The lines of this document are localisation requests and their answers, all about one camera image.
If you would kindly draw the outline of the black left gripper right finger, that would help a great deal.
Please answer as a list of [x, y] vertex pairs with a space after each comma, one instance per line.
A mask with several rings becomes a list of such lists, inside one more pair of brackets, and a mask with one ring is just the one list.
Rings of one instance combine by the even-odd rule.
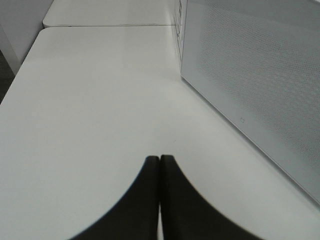
[[212, 207], [192, 186], [172, 155], [160, 158], [160, 209], [166, 240], [256, 240]]

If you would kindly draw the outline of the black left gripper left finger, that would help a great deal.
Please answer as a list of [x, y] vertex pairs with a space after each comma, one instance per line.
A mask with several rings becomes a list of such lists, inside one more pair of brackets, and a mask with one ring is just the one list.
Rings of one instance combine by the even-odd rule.
[[148, 156], [120, 200], [73, 240], [156, 240], [159, 222], [160, 159]]

